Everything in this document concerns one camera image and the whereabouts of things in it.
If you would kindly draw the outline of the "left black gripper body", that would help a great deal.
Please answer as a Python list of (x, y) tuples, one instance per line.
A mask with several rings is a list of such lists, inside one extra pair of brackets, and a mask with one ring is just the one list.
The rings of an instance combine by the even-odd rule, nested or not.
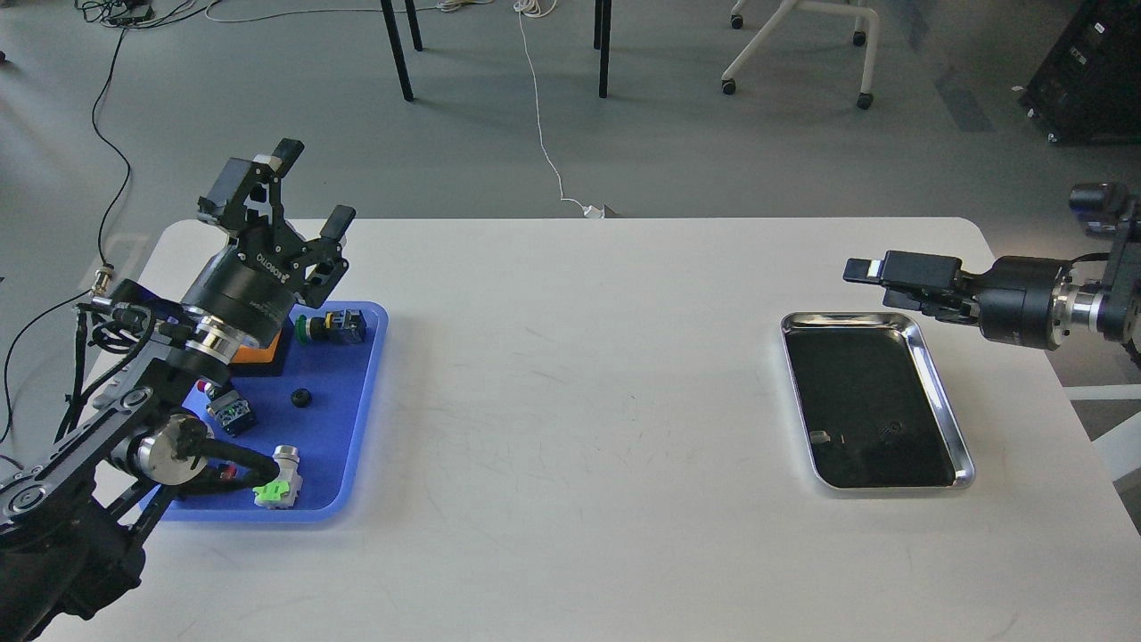
[(200, 273), (183, 296), (183, 306), (221, 320), (244, 334), (251, 346), (266, 347), (299, 304), (302, 252), (274, 255), (230, 244)]

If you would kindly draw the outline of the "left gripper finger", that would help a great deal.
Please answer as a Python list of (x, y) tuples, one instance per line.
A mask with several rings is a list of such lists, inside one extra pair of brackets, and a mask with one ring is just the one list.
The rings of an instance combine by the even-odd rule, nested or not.
[(268, 155), (229, 159), (213, 186), (197, 200), (197, 219), (228, 236), (242, 251), (292, 255), (304, 239), (286, 222), (281, 180), (304, 151), (304, 143), (282, 139)]
[(348, 271), (342, 251), (345, 235), (356, 216), (354, 208), (334, 208), (319, 236), (304, 243), (299, 259), (299, 304), (321, 308)]

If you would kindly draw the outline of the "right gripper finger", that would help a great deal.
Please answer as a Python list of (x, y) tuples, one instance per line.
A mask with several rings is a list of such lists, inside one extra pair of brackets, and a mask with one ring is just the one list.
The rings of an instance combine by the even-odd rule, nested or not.
[(936, 320), (978, 320), (979, 304), (970, 289), (905, 289), (885, 285), (887, 308), (917, 310)]
[(962, 260), (952, 255), (887, 252), (883, 259), (848, 259), (843, 281), (885, 289), (949, 290), (961, 273)]

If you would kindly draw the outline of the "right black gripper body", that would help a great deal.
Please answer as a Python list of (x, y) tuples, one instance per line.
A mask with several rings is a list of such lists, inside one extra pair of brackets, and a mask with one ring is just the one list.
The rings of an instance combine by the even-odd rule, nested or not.
[(977, 303), (977, 325), (987, 341), (1057, 349), (1063, 338), (1053, 320), (1057, 290), (1071, 270), (1062, 259), (1001, 257), (988, 271), (965, 271), (961, 279)]

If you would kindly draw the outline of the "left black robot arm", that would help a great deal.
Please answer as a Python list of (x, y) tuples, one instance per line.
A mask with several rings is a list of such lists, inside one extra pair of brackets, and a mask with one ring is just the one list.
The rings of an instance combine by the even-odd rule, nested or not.
[(227, 235), (181, 301), (99, 276), (75, 306), (78, 341), (111, 340), (118, 365), (70, 400), (52, 452), (3, 480), (3, 639), (39, 637), (57, 613), (83, 619), (137, 588), (144, 544), (183, 493), (248, 490), (278, 464), (212, 438), (184, 401), (222, 385), (241, 346), (272, 344), (296, 304), (324, 304), (347, 273), (356, 216), (331, 212), (318, 237), (288, 222), (280, 187), (304, 143), (230, 159), (199, 219)]

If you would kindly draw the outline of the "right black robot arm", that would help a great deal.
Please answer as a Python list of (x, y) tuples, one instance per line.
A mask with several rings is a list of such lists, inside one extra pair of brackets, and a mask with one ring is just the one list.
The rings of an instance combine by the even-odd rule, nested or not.
[(1124, 346), (1136, 363), (1138, 194), (1122, 182), (1085, 182), (1073, 187), (1069, 208), (1090, 235), (1112, 239), (1110, 251), (1076, 259), (1004, 255), (981, 274), (963, 271), (952, 255), (887, 251), (883, 259), (848, 259), (842, 277), (885, 289), (888, 308), (978, 326), (992, 342), (1057, 350), (1081, 328)]

